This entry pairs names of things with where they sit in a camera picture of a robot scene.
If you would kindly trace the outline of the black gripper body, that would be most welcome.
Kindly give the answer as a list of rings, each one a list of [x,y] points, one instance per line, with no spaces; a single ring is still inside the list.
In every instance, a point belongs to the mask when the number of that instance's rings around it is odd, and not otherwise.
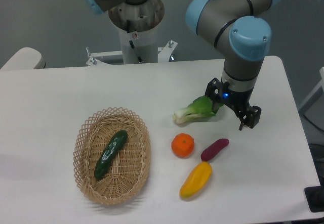
[[[236,92],[231,90],[229,86],[229,82],[221,82],[221,87],[218,90],[221,101],[235,113],[245,114],[250,105],[249,100],[254,88],[245,92]]]

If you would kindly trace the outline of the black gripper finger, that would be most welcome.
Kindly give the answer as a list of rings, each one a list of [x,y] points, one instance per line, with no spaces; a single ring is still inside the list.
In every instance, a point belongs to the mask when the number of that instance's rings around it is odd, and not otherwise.
[[[250,105],[247,105],[243,110],[239,111],[239,130],[242,130],[245,126],[248,128],[254,128],[259,123],[261,112],[262,110],[260,107]]]
[[[218,93],[220,81],[217,78],[212,79],[206,87],[205,96],[212,102],[212,111],[217,112],[221,107],[221,98]]]

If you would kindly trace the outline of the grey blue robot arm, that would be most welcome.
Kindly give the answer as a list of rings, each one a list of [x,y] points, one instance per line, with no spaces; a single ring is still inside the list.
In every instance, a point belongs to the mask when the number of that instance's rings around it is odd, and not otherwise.
[[[155,29],[165,9],[161,0],[85,0],[96,14],[108,13],[119,29],[126,64],[158,61]],[[193,0],[185,21],[198,36],[225,59],[220,79],[211,80],[206,96],[212,108],[223,103],[239,118],[241,127],[253,128],[261,108],[249,103],[272,37],[259,16],[280,0]]]

